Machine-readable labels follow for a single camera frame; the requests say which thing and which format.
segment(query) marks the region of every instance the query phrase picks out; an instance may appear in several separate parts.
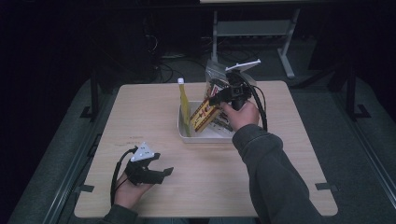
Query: yellow bottle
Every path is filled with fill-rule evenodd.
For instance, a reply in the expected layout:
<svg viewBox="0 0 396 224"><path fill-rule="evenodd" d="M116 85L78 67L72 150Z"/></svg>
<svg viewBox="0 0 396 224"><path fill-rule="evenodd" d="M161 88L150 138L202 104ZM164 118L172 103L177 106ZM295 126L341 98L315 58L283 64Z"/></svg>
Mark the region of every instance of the yellow bottle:
<svg viewBox="0 0 396 224"><path fill-rule="evenodd" d="M191 137L190 134L190 106L189 100L187 98L186 92L184 91L184 78L180 77L177 80L178 88L180 89L180 109L181 115L183 117L184 129L186 130L186 134L188 137Z"/></svg>

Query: left hand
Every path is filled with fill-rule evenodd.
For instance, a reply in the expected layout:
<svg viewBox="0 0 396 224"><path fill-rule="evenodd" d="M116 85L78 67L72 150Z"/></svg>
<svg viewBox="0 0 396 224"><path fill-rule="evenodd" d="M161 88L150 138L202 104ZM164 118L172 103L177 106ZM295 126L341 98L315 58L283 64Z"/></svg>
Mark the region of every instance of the left hand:
<svg viewBox="0 0 396 224"><path fill-rule="evenodd" d="M134 185L131 181L126 180L127 175L122 173L121 177L117 180L118 189L114 197L114 204L118 204L122 207L132 209L140 200L142 195L148 191L153 185L152 184L138 184Z"/></svg>

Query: gray carpet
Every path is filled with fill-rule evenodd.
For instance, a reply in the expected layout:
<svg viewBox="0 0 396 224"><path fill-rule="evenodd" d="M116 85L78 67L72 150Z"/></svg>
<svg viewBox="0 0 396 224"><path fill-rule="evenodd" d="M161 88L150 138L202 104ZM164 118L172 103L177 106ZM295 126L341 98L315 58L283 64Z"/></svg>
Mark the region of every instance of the gray carpet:
<svg viewBox="0 0 396 224"><path fill-rule="evenodd" d="M232 65L245 59L253 61L254 56L258 55L262 64L248 70L254 79L284 80L293 85L317 72L307 70L314 46L315 41L292 42L288 55L296 75L293 80L286 78L277 58L276 48L279 43L267 44L254 50L224 50L219 55L219 62ZM171 77L171 72L165 71L162 66L163 78L157 77L154 82L169 77L169 82L176 82L181 74L186 82L205 81L203 66L208 57L209 53L201 58L188 60L163 60L164 64L176 72ZM371 88L360 79L357 82L356 103L364 105L372 117L352 122L345 113L345 90L332 93L326 89L330 77L325 77L305 89L290 90L322 170L328 182L337 188L332 194L339 212L334 217L328 217L328 222L395 223L396 210L378 180L361 136L357 133L363 133L389 175L396 179L396 125L375 99ZM79 117L84 107L91 104L90 83L87 82L81 87L10 223L96 222L96 219L75 217L73 208L78 200L78 186L83 183L90 166L90 155L94 151L92 145L97 134L106 125L116 96L117 90L113 94L100 93L100 114L92 122ZM70 188L61 188L64 184ZM64 197L53 203L57 195Z"/></svg>

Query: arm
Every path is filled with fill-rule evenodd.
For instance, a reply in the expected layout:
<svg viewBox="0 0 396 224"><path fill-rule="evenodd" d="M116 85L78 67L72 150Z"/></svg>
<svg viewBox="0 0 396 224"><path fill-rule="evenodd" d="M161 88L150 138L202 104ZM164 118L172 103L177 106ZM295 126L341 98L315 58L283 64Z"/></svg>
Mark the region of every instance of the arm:
<svg viewBox="0 0 396 224"><path fill-rule="evenodd" d="M114 204L108 214L100 220L99 224L133 224L137 218L137 213L133 210L143 194L148 191L152 185L140 184L134 185L125 173L117 181L117 188Z"/></svg>
<svg viewBox="0 0 396 224"><path fill-rule="evenodd" d="M263 223L320 223L305 182L283 151L281 139L257 126L259 112L251 102L239 110L222 103L236 131L233 144L249 174L253 206Z"/></svg>

